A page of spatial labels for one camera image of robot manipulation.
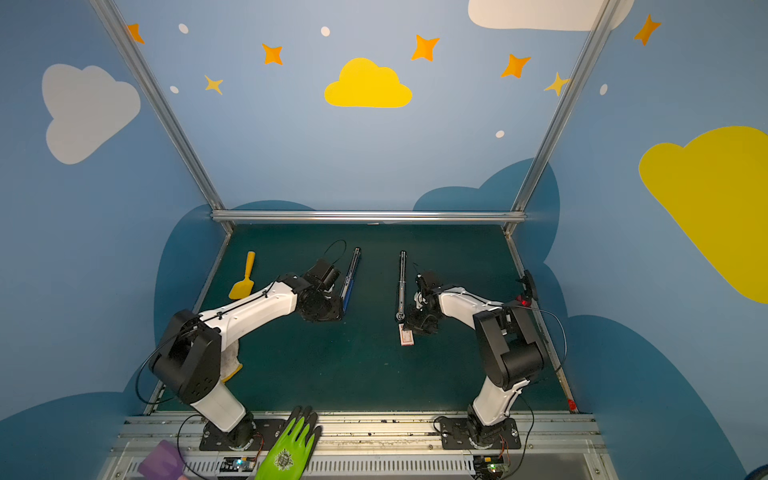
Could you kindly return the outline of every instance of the blue wall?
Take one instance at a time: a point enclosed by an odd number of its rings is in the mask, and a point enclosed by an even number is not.
[[[643,46],[649,14],[662,25]],[[766,22],[765,2],[637,0],[515,231],[542,308],[566,319],[564,369],[622,479],[742,478],[768,459],[768,305],[729,285],[638,173],[656,144],[768,131]]]
[[[568,78],[587,36],[484,28],[467,0],[118,5],[139,25],[138,47],[229,208],[282,200],[315,210],[411,210],[440,187],[478,188],[534,156],[558,102],[545,89],[558,72]],[[412,60],[417,35],[440,38],[433,61]],[[283,64],[265,65],[262,44],[281,46]],[[501,77],[510,54],[531,58],[520,78]],[[326,102],[326,86],[358,57],[392,68],[410,103]],[[222,94],[206,90],[206,76],[222,81]]]
[[[155,313],[194,304],[223,232],[143,96],[84,161],[48,149],[48,67],[96,65],[137,89],[87,0],[3,2],[0,45],[0,463],[28,476],[22,460],[52,433],[59,447],[35,466],[93,478],[121,418],[141,410],[124,390],[154,347]]]

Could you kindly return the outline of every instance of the green table surface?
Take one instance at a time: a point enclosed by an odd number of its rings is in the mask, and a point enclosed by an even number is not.
[[[346,315],[340,322],[308,323],[298,313],[275,319],[240,340],[243,368],[230,391],[250,410],[428,411],[466,410],[483,373],[475,332],[456,319],[441,321],[431,336],[401,346],[395,321],[399,253],[408,253],[406,298],[413,303],[415,275],[434,270],[444,283],[490,300],[521,292],[505,238],[497,226],[437,225],[238,225],[221,260],[203,310],[226,305],[243,279],[249,250],[256,252],[251,279],[259,291],[283,273],[301,274],[337,239],[347,242],[336,263],[343,276],[355,247],[362,257]],[[330,261],[343,250],[338,243]],[[534,410],[568,410],[551,367],[543,382],[527,387]],[[177,400],[160,410],[187,410]],[[515,405],[515,410],[525,410]]]

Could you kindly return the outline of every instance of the glove logo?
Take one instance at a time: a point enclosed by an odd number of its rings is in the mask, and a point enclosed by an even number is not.
[[[288,453],[286,449],[283,449],[282,452],[277,454],[277,457],[275,458],[275,466],[281,472],[290,470],[290,468],[293,467],[293,458],[290,456],[290,453]]]

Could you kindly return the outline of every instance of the green glove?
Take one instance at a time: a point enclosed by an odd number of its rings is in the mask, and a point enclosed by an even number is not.
[[[315,428],[316,423],[317,414],[312,407],[306,407],[303,412],[301,407],[293,409],[283,434],[266,454],[255,480],[299,480],[323,432],[323,427]]]

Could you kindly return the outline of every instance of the yellow shovel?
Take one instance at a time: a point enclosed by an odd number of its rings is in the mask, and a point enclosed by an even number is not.
[[[232,285],[230,298],[239,300],[250,295],[253,289],[253,280],[250,279],[250,271],[253,269],[253,261],[256,259],[256,252],[248,252],[248,260],[245,262],[245,279]]]

